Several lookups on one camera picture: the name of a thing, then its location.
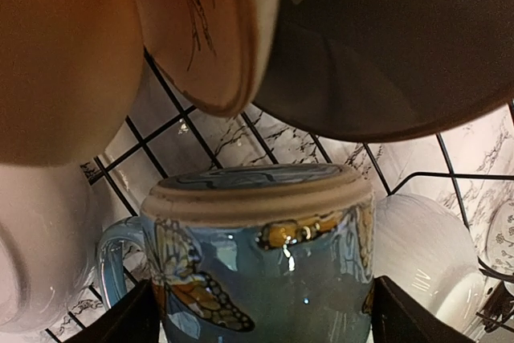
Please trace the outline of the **grey reindeer plate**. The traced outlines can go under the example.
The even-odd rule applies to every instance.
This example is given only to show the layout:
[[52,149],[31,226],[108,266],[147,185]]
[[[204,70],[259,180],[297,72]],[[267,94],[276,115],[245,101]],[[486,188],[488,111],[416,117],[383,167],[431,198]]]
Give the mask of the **grey reindeer plate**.
[[513,0],[281,0],[255,105],[340,141],[452,129],[513,97]]

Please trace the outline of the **pale yellow round plate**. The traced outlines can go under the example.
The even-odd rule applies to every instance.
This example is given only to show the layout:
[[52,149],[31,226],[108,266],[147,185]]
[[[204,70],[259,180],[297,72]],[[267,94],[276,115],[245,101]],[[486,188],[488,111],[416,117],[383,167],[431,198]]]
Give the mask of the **pale yellow round plate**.
[[1,0],[1,160],[82,163],[102,153],[143,68],[135,0]]

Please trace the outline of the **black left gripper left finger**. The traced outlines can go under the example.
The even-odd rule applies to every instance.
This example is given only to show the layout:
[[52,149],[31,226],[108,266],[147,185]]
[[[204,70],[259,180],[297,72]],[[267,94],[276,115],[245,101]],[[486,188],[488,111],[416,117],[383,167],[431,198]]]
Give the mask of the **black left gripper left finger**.
[[67,343],[158,343],[160,317],[152,285],[142,280],[97,321]]

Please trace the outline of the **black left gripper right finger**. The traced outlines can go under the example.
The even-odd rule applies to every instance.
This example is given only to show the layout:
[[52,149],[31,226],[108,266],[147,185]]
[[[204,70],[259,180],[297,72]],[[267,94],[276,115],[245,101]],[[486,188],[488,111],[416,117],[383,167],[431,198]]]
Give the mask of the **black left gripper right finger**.
[[387,276],[374,280],[371,314],[377,343],[472,343],[444,324]]

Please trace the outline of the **black wire dish rack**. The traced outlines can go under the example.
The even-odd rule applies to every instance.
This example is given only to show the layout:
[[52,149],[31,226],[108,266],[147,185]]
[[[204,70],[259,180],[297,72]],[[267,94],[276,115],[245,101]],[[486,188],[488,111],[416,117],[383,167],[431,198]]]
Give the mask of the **black wire dish rack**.
[[161,178],[237,165],[336,162],[360,171],[379,198],[420,194],[454,212],[485,258],[488,229],[513,198],[513,108],[412,141],[335,141],[286,125],[256,107],[230,119],[198,111],[152,61],[115,139],[82,165],[105,219],[135,214]]

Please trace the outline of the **cream bird pattern plate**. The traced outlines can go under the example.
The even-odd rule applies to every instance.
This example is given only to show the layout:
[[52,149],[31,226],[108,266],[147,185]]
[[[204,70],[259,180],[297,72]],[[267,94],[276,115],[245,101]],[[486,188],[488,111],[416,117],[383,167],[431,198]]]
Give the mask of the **cream bird pattern plate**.
[[241,113],[266,71],[279,0],[136,0],[146,51],[192,104]]

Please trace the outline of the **small white bowl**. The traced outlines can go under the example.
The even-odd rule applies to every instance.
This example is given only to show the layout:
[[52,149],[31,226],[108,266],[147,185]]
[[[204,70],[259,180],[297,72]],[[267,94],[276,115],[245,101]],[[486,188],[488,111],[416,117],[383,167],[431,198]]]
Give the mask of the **small white bowl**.
[[87,287],[101,221],[78,165],[1,168],[1,330],[54,324]]

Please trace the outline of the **large white bowl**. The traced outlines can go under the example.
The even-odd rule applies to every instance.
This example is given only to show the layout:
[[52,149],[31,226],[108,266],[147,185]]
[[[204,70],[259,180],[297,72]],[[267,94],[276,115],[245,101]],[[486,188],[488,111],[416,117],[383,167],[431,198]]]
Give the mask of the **large white bowl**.
[[463,332],[482,304],[485,287],[463,222],[416,194],[383,198],[375,220],[375,275],[388,276],[442,322]]

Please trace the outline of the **blue handled mug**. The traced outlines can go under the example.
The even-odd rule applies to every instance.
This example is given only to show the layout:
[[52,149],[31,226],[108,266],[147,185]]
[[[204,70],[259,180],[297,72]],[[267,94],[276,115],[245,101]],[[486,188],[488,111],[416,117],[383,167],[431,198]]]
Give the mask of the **blue handled mug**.
[[364,342],[374,196],[354,169],[307,163],[159,181],[97,247],[104,306],[126,294],[121,246],[146,255],[171,342]]

